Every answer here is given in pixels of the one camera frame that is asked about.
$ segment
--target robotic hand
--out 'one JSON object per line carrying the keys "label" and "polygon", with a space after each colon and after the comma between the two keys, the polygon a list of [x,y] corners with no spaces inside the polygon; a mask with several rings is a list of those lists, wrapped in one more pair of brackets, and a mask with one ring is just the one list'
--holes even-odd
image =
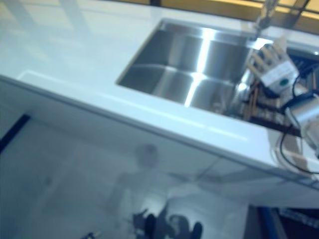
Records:
{"label": "robotic hand", "polygon": [[280,98],[281,110],[301,132],[319,159],[319,91],[309,91],[297,83],[298,69],[283,44],[265,45],[253,53],[248,68],[260,80],[267,96]]}

